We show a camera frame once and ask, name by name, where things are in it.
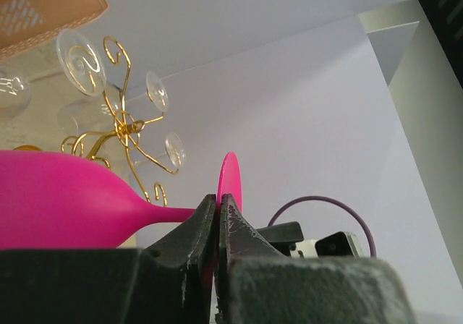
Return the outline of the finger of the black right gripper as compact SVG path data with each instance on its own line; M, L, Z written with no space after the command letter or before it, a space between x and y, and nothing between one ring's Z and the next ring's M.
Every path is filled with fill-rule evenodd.
M301 226L296 221L267 226L257 232L283 255L291 255L296 250L296 243L304 240Z

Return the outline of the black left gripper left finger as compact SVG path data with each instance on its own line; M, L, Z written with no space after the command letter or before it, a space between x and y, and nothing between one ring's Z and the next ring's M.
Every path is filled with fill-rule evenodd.
M216 198L145 249L1 253L3 323L207 323Z

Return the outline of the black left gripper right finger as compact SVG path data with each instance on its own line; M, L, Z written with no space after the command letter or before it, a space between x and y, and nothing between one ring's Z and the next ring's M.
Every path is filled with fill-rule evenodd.
M225 323L415 323L395 270L374 257L292 258L222 197L216 264Z

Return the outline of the clear flute wine glass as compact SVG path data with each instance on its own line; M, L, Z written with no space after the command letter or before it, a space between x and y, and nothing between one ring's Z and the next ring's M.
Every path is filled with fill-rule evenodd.
M179 135L175 132L168 133L164 141L164 151L153 156L153 159L162 166L172 167L173 171L181 169L186 162L186 153Z

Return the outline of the pink plastic goblet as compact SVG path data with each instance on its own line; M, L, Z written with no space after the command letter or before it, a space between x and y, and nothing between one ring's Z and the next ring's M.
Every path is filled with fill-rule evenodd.
M155 205L92 161L45 151L1 152L1 248L118 247L153 223L194 210Z

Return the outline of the gold wire wine glass rack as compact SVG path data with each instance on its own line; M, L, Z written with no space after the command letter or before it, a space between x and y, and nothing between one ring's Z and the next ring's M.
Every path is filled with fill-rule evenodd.
M99 161L106 168L110 169L110 160L99 156L98 153L102 146L109 140L113 138L117 139L124 150L125 159L130 173L134 176L144 198L148 203L150 203L150 195L137 173L137 162L132 159L131 152L136 150L145 160L148 161L148 163L152 163L168 174L176 175L179 173L180 169L173 171L172 167L167 168L162 166L153 159L153 155L150 155L141 147L142 132L144 129L146 129L146 127L150 124L155 124L163 120L166 114L160 114L153 119L142 120L136 119L130 112L125 111L126 89L132 68L131 59L124 46L113 36L107 35L103 38L103 48L106 52L107 58L114 66L121 64L121 61L125 61L126 63L124 86L120 93L122 109L118 112L113 112L109 100L106 97L106 93L103 92L103 102L104 106L108 108L109 115L112 118L112 128L108 131L87 131L78 136L65 137L61 142L61 152L85 158L89 161Z

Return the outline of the clear round wine glass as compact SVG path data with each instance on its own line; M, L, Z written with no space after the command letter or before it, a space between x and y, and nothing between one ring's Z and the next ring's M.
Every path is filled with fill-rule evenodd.
M135 83L129 82L126 89L125 111L133 113L138 108L147 107L153 114L165 114L169 110L169 97L162 80L155 72L147 72L145 77L136 77ZM106 97L113 112L122 109L120 93L124 86L124 79L109 83Z

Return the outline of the clear tall wine glass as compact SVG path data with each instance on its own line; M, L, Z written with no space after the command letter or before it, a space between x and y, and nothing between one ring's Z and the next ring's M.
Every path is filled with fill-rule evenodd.
M54 45L58 63L37 74L24 75L16 69L1 66L1 120L9 121L28 107L32 84L64 75L81 93L95 97L106 86L106 72L95 46L76 30L59 32Z

